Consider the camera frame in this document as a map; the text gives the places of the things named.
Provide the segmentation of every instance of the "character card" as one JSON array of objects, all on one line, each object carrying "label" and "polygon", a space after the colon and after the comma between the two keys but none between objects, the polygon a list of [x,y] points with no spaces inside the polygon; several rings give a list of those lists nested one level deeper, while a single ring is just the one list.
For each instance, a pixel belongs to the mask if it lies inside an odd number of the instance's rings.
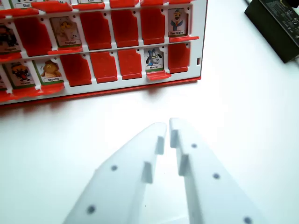
[{"label": "character card", "polygon": [[99,3],[99,2],[103,2],[103,0],[78,0],[78,3]]},{"label": "character card", "polygon": [[77,25],[68,16],[50,18],[50,22],[58,47],[81,45]]},{"label": "character card", "polygon": [[0,76],[0,91],[2,91],[2,90],[6,90],[6,86],[2,80],[2,77]]},{"label": "character card", "polygon": [[41,81],[41,84],[49,85],[64,82],[57,63],[49,59],[35,60],[32,62]]},{"label": "character card", "polygon": [[159,48],[144,49],[144,60],[146,72],[164,70],[163,52]]},{"label": "character card", "polygon": [[21,49],[13,30],[0,23],[0,54],[20,51]]},{"label": "character card", "polygon": [[11,8],[31,8],[31,3],[36,0],[9,0]]},{"label": "character card", "polygon": [[2,4],[2,0],[0,0],[0,10],[4,10],[4,5]]},{"label": "character card", "polygon": [[3,64],[3,68],[14,89],[35,86],[29,69],[20,62]]},{"label": "character card", "polygon": [[168,9],[168,36],[186,36],[188,29],[187,13],[183,8]]}]

